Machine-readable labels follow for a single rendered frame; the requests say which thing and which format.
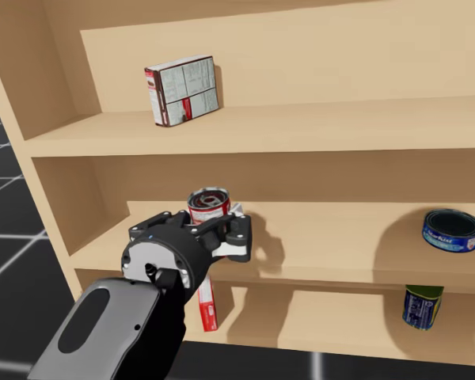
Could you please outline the red and white carton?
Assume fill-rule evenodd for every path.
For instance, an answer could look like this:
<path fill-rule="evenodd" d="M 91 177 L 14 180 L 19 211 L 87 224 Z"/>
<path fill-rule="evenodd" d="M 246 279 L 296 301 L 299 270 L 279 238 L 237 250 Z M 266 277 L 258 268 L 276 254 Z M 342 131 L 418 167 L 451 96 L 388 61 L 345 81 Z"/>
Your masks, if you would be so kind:
<path fill-rule="evenodd" d="M 144 73 L 158 126 L 177 126 L 219 109 L 212 55 L 147 66 Z"/>

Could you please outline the green and blue rectangular can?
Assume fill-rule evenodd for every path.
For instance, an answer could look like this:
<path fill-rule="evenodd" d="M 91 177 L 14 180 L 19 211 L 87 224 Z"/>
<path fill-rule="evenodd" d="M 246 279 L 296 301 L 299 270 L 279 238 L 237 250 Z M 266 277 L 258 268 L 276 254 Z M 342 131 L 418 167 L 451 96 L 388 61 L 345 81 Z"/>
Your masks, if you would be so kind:
<path fill-rule="evenodd" d="M 415 329 L 428 331 L 439 312 L 444 287 L 406 285 L 402 319 Z"/>

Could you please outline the blue flat can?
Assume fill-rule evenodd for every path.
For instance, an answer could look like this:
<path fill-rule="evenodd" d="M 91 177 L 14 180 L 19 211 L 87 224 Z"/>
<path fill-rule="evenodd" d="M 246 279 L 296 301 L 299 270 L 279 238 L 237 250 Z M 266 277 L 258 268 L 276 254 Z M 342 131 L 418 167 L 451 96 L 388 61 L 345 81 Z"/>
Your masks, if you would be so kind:
<path fill-rule="evenodd" d="M 449 253 L 469 253 L 475 250 L 475 217 L 455 209 L 440 208 L 424 216 L 424 240 Z"/>

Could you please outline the red and white can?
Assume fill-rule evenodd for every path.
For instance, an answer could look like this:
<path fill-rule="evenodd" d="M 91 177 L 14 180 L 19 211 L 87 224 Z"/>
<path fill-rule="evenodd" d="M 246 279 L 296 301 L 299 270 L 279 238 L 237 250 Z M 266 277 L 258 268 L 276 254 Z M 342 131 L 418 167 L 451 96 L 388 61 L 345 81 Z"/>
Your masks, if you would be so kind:
<path fill-rule="evenodd" d="M 187 199 L 192 224 L 199 225 L 230 212 L 230 194 L 225 188 L 206 187 L 194 191 Z"/>

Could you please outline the pale wooden shelf unit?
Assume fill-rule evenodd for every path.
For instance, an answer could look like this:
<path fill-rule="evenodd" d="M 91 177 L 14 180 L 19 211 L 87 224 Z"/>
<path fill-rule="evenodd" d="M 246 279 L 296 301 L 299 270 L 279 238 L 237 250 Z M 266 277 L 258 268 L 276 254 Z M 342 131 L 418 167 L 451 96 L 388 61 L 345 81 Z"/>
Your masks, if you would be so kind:
<path fill-rule="evenodd" d="M 155 124 L 144 69 L 212 55 L 219 109 Z M 70 291 L 127 231 L 221 186 L 253 258 L 211 269 L 189 340 L 475 365 L 475 0 L 0 0 L 0 118 Z M 434 325 L 406 285 L 444 287 Z"/>

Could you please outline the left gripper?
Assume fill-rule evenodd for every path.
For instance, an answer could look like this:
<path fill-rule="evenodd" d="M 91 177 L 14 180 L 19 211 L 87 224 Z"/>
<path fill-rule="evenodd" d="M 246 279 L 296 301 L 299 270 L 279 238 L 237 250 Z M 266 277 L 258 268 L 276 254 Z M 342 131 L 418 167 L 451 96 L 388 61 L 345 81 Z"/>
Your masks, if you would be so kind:
<path fill-rule="evenodd" d="M 163 211 L 128 229 L 129 242 L 121 257 L 124 277 L 148 282 L 147 269 L 176 270 L 185 289 L 196 290 L 211 264 L 227 257 L 246 263 L 251 259 L 251 217 L 235 203 L 225 214 L 210 211 Z"/>

